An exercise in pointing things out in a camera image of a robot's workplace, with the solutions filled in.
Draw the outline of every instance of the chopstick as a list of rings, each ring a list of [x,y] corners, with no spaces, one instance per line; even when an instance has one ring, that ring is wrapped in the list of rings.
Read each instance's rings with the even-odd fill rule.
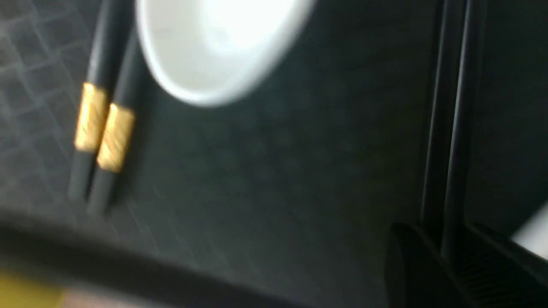
[[[147,76],[145,59],[137,32],[133,28],[125,48],[122,68],[97,155],[98,167],[89,196],[89,214],[102,214],[107,210],[116,177],[122,170],[135,122],[135,111],[142,102],[141,90]]]

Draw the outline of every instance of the yellow object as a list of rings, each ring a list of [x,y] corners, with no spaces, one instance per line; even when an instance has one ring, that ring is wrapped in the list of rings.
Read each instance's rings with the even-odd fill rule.
[[[1,308],[60,308],[60,288],[0,272]]]
[[[101,169],[120,172],[133,131],[135,116],[128,108],[110,104],[97,164]]]
[[[91,83],[84,83],[74,139],[77,150],[95,153],[99,149],[105,126],[107,104],[107,95],[104,90]]]

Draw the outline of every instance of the black chopstick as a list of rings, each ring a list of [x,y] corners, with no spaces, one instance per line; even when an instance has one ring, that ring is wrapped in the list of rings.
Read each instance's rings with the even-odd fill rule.
[[[104,0],[97,19],[76,127],[68,197],[85,200],[99,150],[110,94],[134,19],[133,0]]]
[[[97,155],[97,169],[89,196],[90,214],[102,214],[108,207],[116,177],[122,170],[135,122],[135,111],[142,102],[142,89],[147,76],[145,59],[133,28],[125,48],[122,68]]]

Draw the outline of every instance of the dark tabletop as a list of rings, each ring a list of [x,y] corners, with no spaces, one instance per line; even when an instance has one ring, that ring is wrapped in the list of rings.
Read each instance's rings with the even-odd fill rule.
[[[319,1],[275,73],[223,108],[150,80],[101,220],[65,196],[99,1],[2,1],[1,211],[296,303],[385,306],[387,228],[418,217],[434,2]],[[548,195],[547,13],[489,9],[467,213],[506,234]]]

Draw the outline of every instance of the white object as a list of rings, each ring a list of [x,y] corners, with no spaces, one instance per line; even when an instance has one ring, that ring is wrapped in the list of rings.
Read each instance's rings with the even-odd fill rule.
[[[241,98],[280,61],[315,0],[137,0],[146,62],[174,97],[197,106]]]
[[[512,240],[548,260],[548,203],[512,236]]]

